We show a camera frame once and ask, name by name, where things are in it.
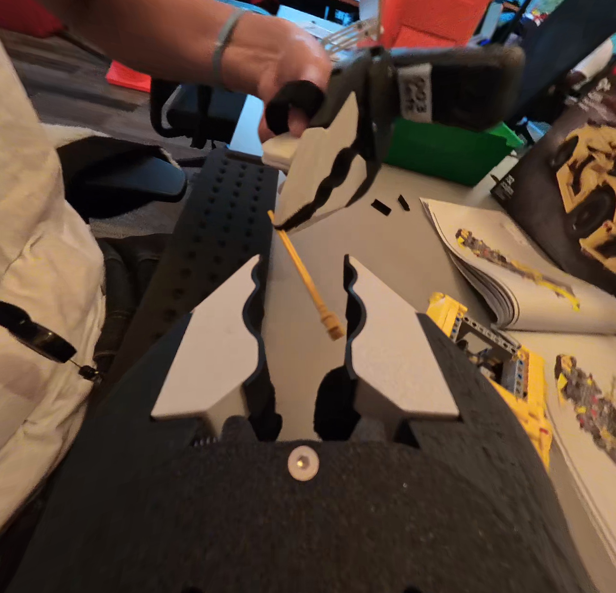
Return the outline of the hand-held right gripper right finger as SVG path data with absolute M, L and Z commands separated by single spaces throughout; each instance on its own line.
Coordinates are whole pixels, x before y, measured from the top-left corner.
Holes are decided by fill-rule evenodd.
M 356 258 L 346 255 L 347 335 L 342 366 L 329 371 L 315 400 L 313 429 L 323 441 L 357 430 L 385 441 L 410 422 L 460 420 L 460 410 L 424 329 L 430 322 Z

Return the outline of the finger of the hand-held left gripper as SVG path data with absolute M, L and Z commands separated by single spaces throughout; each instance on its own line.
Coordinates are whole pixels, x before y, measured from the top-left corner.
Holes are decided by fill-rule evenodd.
M 344 184 L 356 151 L 358 104 L 354 91 L 331 124 L 304 132 L 291 160 L 287 179 L 273 218 L 274 227 L 300 227 L 316 214 L 341 207 L 341 193 L 332 201 L 335 188 Z
M 274 227 L 300 231 L 342 210 L 365 182 L 366 174 L 364 158 L 350 147 L 335 157 L 294 157 L 275 210 Z

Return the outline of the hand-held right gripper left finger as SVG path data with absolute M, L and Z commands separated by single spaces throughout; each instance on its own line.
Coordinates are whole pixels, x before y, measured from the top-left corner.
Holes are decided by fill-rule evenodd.
M 258 440 L 279 437 L 282 417 L 261 334 L 264 263 L 254 255 L 194 308 L 151 410 L 153 419 L 200 419 L 219 436 L 228 418 L 240 416 Z

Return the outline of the yellow flexible brick rod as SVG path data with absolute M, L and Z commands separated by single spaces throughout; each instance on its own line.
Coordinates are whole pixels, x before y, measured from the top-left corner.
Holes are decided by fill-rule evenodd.
M 282 242 L 283 247 L 287 251 L 291 259 L 291 262 L 293 263 L 299 275 L 299 278 L 303 282 L 304 287 L 307 290 L 307 293 L 309 294 L 313 305 L 315 306 L 315 309 L 319 313 L 320 322 L 325 327 L 329 337 L 334 342 L 341 340 L 346 335 L 346 331 L 344 327 L 342 326 L 342 323 L 336 316 L 336 314 L 330 311 L 327 305 L 325 304 L 325 301 L 321 297 L 310 273 L 308 272 L 302 259 L 298 255 L 288 234 L 282 230 L 278 230 L 278 229 L 274 229 L 274 230 L 277 233 L 280 241 Z

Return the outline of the yellow toy brick model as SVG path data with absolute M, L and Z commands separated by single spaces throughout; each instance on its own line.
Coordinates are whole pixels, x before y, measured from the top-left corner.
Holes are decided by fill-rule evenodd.
M 543 358 L 515 338 L 483 326 L 465 305 L 444 293 L 431 294 L 426 313 L 500 394 L 549 472 L 553 430 Z

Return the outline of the person's left forearm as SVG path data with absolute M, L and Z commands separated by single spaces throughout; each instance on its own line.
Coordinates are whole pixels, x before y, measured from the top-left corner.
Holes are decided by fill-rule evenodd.
M 35 0 L 106 55 L 152 78 L 231 88 L 215 60 L 233 10 L 215 0 Z

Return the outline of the person's left hand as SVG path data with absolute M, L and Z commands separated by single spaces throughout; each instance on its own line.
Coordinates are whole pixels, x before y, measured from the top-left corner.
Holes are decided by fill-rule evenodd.
M 293 81 L 327 91 L 331 60 L 317 40 L 285 19 L 244 13 L 222 53 L 220 79 L 266 106 Z

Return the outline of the green box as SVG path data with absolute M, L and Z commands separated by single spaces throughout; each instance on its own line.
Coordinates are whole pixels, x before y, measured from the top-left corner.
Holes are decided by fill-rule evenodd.
M 481 133 L 398 119 L 383 163 L 474 187 L 524 142 L 506 124 Z

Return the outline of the dark printed toy box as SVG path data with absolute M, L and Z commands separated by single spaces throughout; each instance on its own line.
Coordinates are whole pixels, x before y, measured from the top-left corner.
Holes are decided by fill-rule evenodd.
M 558 267 L 615 295 L 615 70 L 569 100 L 492 195 Z

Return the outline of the open instruction booklet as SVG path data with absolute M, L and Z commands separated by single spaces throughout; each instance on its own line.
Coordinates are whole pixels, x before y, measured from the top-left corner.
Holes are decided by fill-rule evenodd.
M 615 298 L 551 265 L 502 212 L 421 203 L 493 326 L 543 359 L 554 438 L 614 562 Z

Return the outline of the red sheet on floor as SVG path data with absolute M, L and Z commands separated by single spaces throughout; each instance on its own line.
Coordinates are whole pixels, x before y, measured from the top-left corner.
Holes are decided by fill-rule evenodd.
M 113 86 L 149 93 L 151 90 L 151 77 L 140 73 L 113 60 L 105 75 L 107 82 Z

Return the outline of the black chair frame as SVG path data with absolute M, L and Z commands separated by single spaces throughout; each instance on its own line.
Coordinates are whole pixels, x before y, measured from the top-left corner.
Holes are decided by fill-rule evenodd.
M 150 123 L 164 138 L 184 137 L 194 149 L 229 145 L 247 96 L 204 85 L 150 82 Z

